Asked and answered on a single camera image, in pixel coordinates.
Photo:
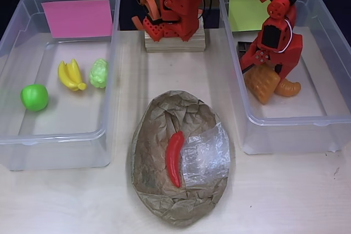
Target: toy banana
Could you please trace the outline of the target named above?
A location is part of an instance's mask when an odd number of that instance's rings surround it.
[[[62,84],[74,92],[77,90],[85,90],[87,87],[87,85],[83,83],[81,71],[75,59],[72,59],[71,63],[62,61],[58,68],[58,75]]]

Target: plastic storage container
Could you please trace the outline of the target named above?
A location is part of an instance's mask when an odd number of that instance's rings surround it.
[[[261,105],[246,89],[236,51],[257,32],[231,32],[229,0],[220,1],[232,63],[231,94],[242,149],[249,154],[336,151],[351,141],[351,49],[322,0],[298,0],[295,33],[304,37],[302,58],[287,76],[299,81],[294,98],[273,95]]]
[[[111,160],[116,108],[116,47],[120,0],[109,0],[111,37],[53,39],[41,3],[21,0],[0,42],[0,163],[10,170],[102,167]],[[88,88],[74,93],[58,80],[58,66],[76,59]],[[106,89],[89,83],[98,58],[109,62]],[[47,87],[50,101],[26,111],[20,92]]]

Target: wooden base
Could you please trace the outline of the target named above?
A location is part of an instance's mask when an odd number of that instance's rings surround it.
[[[189,41],[182,41],[181,38],[163,38],[159,42],[152,40],[145,31],[146,52],[204,52],[206,48],[205,30],[203,19],[200,19],[200,27]]]

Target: green apple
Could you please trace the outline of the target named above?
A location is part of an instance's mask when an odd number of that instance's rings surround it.
[[[28,110],[40,111],[49,103],[48,90],[41,84],[28,85],[21,91],[21,101]]]

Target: crumpled paper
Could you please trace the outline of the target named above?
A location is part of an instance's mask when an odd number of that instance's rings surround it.
[[[188,188],[181,171],[178,189],[168,177],[165,155],[174,133],[199,136],[218,123],[212,109],[187,92],[169,91],[150,103],[133,136],[131,177],[139,198],[153,214],[175,226],[188,226],[214,209],[228,176]]]

